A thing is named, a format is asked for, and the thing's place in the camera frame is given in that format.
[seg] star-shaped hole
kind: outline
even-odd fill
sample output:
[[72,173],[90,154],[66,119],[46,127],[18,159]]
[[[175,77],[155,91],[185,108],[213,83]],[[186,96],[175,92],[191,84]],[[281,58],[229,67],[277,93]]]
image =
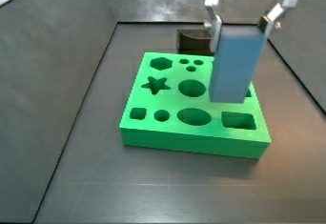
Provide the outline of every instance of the star-shaped hole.
[[151,94],[157,95],[161,90],[170,90],[171,88],[166,85],[167,78],[155,79],[153,76],[149,77],[149,83],[142,85],[142,88],[150,89]]

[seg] hexagonal hole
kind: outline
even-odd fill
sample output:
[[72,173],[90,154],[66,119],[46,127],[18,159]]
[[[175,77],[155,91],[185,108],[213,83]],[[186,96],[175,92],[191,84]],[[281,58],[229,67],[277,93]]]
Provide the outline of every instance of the hexagonal hole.
[[150,66],[159,71],[170,69],[173,67],[173,60],[165,57],[155,58],[150,61]]

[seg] black object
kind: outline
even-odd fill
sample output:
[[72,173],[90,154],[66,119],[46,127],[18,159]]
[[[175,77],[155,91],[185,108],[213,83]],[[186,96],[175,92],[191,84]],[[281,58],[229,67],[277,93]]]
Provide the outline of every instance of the black object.
[[207,30],[178,30],[178,53],[214,56],[209,49],[210,34]]

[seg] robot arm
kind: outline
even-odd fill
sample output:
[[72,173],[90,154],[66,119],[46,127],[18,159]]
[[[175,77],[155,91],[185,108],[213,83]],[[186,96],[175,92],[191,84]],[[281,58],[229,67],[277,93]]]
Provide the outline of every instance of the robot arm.
[[278,0],[277,5],[261,17],[257,28],[222,28],[222,18],[214,8],[219,0],[205,0],[210,21],[210,50],[215,52],[210,78],[210,101],[242,103],[256,74],[266,40],[274,29],[281,28],[280,19],[297,6],[298,0]]

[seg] circular hole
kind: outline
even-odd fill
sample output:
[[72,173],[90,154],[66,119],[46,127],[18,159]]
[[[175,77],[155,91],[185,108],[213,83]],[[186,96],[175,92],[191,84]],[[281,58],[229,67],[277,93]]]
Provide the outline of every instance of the circular hole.
[[201,66],[205,62],[202,60],[195,60],[194,63],[195,65]]
[[195,70],[197,70],[197,68],[195,68],[195,67],[191,67],[191,66],[187,67],[186,69],[187,69],[189,71],[195,71]]
[[195,108],[181,110],[177,116],[183,123],[191,126],[202,126],[211,121],[210,114],[206,111]]
[[158,121],[167,121],[170,119],[170,113],[165,110],[157,111],[154,114],[154,118]]
[[206,92],[206,86],[201,81],[185,80],[178,84],[178,90],[189,97],[199,97]]
[[179,60],[179,63],[181,63],[181,64],[189,64],[189,60],[187,60],[187,59],[181,59],[181,60]]

